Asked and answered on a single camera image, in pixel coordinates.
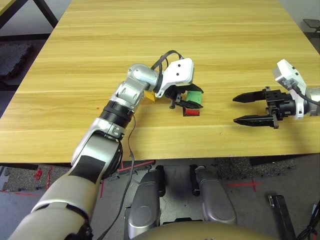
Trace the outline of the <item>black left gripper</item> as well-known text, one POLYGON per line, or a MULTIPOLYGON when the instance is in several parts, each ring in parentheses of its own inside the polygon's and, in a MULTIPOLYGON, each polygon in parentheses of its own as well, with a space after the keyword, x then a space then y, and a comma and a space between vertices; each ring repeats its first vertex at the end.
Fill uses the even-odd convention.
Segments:
POLYGON ((204 93, 204 91, 195 84, 190 84, 187 86, 176 86, 171 85, 165 92, 164 95, 168 99, 171 100, 170 102, 170 109, 174 109, 176 106, 180 106, 186 109, 201 109, 203 106, 197 102, 188 100, 185 101, 182 99, 182 94, 184 94, 186 91, 190 92, 200 92, 201 94, 204 93))

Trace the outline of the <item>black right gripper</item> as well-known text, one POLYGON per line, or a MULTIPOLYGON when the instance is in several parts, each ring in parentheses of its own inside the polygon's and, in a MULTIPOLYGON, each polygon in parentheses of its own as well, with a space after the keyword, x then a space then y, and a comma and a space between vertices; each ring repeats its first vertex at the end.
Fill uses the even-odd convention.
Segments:
POLYGON ((289 93, 271 90, 269 86, 260 91, 245 92, 232 99, 238 103, 252 103, 265 100, 266 115, 244 115, 233 120, 234 123, 250 127, 279 128, 279 121, 296 114, 296 103, 289 93))

